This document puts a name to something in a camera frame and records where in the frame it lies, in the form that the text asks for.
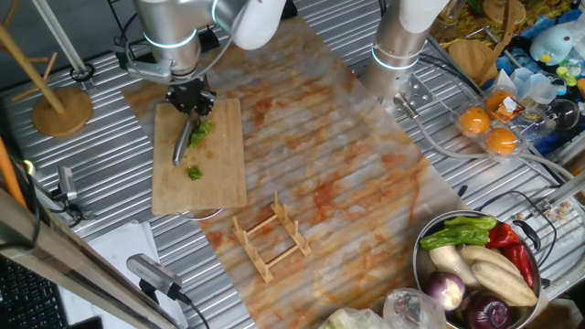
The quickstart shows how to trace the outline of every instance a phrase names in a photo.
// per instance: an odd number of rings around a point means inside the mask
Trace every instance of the blue plush toy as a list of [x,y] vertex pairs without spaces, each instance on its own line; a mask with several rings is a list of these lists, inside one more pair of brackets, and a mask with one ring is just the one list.
[[532,42],[530,56],[533,60],[553,66],[565,59],[572,47],[573,36],[565,27],[551,27]]

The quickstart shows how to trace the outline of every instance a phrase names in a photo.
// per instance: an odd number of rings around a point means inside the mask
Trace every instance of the paper sheet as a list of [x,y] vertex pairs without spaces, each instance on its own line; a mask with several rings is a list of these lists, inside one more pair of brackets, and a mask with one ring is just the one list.
[[[132,255],[143,253],[153,260],[159,261],[153,233],[148,222],[143,224],[128,223],[103,237],[95,239],[90,242],[90,245],[116,270],[134,283],[136,287],[138,287],[140,278],[128,270],[126,260]],[[100,316],[103,329],[133,329],[131,325],[70,291],[59,287],[59,292],[61,293],[69,324],[76,324],[91,317]],[[187,327],[185,315],[178,302],[171,301],[160,292],[156,292],[156,297],[165,311],[184,327]]]

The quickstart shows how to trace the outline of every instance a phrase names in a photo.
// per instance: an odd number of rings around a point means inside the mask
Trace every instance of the keyboard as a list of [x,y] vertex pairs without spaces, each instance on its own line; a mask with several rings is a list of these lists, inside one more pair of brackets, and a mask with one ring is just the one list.
[[0,327],[66,328],[57,285],[27,268],[0,258]]

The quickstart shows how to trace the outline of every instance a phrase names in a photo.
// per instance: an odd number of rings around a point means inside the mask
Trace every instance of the white radish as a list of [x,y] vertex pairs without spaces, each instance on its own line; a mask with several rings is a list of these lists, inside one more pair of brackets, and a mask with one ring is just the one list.
[[514,306],[534,306],[538,297],[521,277],[491,262],[477,261],[472,274],[485,288],[498,294]]
[[444,246],[429,250],[432,262],[440,271],[453,273],[472,289],[480,287],[479,282],[472,274],[471,267],[463,260],[454,246]]
[[480,260],[488,261],[522,278],[522,274],[512,261],[507,259],[504,255],[489,250],[488,248],[482,246],[463,246],[459,251],[459,254],[469,265],[474,265]]

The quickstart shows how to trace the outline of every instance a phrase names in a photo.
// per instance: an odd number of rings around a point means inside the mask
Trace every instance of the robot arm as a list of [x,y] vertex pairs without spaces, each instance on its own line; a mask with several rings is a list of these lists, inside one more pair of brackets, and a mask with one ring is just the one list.
[[449,0],[392,0],[376,32],[371,60],[361,80],[384,104],[410,89],[410,76],[431,24]]
[[157,64],[128,71],[158,81],[191,80],[200,54],[197,31],[218,24],[239,47],[265,45],[276,32],[286,0],[133,0]]

